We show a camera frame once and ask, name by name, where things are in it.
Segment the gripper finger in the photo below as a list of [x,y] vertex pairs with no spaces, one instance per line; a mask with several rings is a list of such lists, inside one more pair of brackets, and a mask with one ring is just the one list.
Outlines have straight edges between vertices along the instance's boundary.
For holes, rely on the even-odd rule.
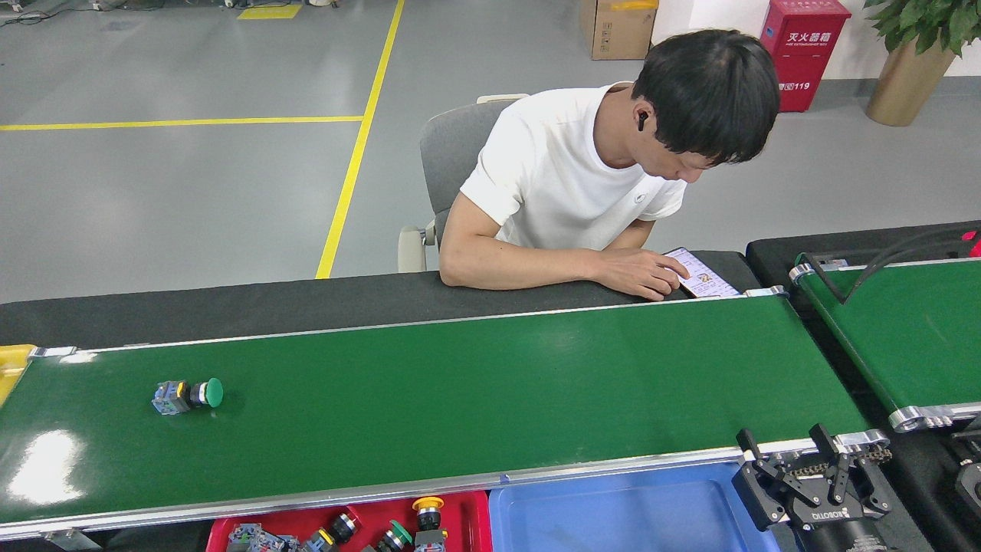
[[793,531],[805,531],[807,523],[796,507],[807,504],[805,486],[792,474],[784,455],[764,457],[749,429],[737,433],[745,462],[733,477],[733,486],[758,531],[786,523]]
[[886,500],[881,493],[886,479],[879,462],[887,460],[890,455],[887,453],[889,439],[883,431],[870,429],[831,435],[823,424],[815,424],[812,427],[812,441],[820,457],[827,461],[823,478],[828,490],[823,499],[840,505],[845,494],[858,498],[876,494]]

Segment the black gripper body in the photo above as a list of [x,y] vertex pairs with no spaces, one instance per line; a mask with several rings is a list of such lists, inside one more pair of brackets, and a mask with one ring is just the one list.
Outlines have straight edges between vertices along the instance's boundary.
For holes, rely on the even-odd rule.
[[827,498],[816,506],[796,495],[789,499],[789,527],[799,551],[889,551],[873,523],[889,513],[889,503],[876,494],[845,494],[840,505]]

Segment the person's right hand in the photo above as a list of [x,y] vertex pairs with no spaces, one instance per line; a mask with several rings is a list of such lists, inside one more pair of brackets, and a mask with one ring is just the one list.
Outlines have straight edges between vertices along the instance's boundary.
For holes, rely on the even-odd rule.
[[618,248],[598,252],[586,280],[658,303],[689,277],[689,270],[675,258],[643,248]]

